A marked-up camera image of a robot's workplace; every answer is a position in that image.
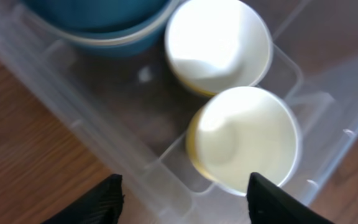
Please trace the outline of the white mint plastic cup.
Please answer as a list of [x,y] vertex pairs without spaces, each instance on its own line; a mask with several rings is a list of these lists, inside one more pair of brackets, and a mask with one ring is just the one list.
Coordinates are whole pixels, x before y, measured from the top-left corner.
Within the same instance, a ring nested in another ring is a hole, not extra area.
[[212,97],[196,129],[198,157],[221,189],[245,196],[257,172],[283,187],[298,169],[303,152],[300,125],[277,95],[241,86]]

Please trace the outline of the white small bowl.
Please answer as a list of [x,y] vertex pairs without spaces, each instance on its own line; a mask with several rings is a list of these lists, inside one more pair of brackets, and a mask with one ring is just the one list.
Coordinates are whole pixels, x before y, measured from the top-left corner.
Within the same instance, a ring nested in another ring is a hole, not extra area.
[[184,2],[168,21],[164,44],[178,81],[205,96],[256,86],[273,60],[269,28],[241,1]]

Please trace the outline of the yellow cup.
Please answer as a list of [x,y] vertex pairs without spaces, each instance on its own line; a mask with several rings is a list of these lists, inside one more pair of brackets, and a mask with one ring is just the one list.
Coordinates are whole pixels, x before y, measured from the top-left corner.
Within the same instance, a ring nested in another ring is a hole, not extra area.
[[186,153],[189,157],[190,162],[204,178],[215,182],[216,179],[205,169],[202,163],[199,160],[197,147],[196,147],[196,129],[198,125],[198,121],[200,120],[200,114],[203,111],[203,108],[200,108],[195,115],[192,117],[187,131],[186,131],[186,138],[185,138],[185,149]]

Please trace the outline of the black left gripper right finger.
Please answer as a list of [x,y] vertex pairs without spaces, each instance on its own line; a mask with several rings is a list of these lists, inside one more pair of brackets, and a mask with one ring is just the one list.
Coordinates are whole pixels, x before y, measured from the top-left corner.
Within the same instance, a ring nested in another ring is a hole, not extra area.
[[257,172],[250,174],[246,198],[252,224],[333,224]]

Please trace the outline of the dark blue large bowl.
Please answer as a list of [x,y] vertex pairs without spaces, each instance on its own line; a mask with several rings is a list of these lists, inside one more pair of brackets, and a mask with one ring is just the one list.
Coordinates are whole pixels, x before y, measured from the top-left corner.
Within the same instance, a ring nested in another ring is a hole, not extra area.
[[114,32],[146,21],[167,0],[23,0],[50,24],[81,32]]
[[[161,22],[157,28],[155,28],[152,32],[148,33],[143,37],[138,37],[135,40],[130,40],[124,42],[122,44],[109,44],[109,45],[96,45],[96,44],[85,44],[74,42],[69,40],[69,43],[72,45],[83,49],[86,52],[91,54],[111,57],[111,58],[123,58],[123,57],[131,57],[137,55],[139,53],[144,52],[151,46],[153,46],[161,36],[163,36],[163,32],[165,31],[165,27],[167,25],[167,20]],[[80,37],[85,37],[89,39],[101,39],[101,40],[109,40],[109,39],[116,39],[119,37],[123,37],[129,34],[138,31],[139,29],[132,28],[133,31],[130,29],[128,30],[121,30],[116,32],[105,32],[105,33],[86,33],[80,32]]]

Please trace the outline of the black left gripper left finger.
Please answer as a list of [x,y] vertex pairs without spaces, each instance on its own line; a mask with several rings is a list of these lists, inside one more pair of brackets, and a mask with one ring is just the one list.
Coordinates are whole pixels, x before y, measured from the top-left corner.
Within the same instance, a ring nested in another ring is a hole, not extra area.
[[123,206],[122,176],[113,174],[42,224],[117,224]]

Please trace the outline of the beige large bowl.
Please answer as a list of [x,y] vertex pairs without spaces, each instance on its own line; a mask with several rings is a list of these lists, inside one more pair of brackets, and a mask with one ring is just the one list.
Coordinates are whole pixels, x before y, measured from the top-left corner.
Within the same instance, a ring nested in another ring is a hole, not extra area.
[[179,1],[24,1],[48,31],[72,43],[132,45],[155,40]]

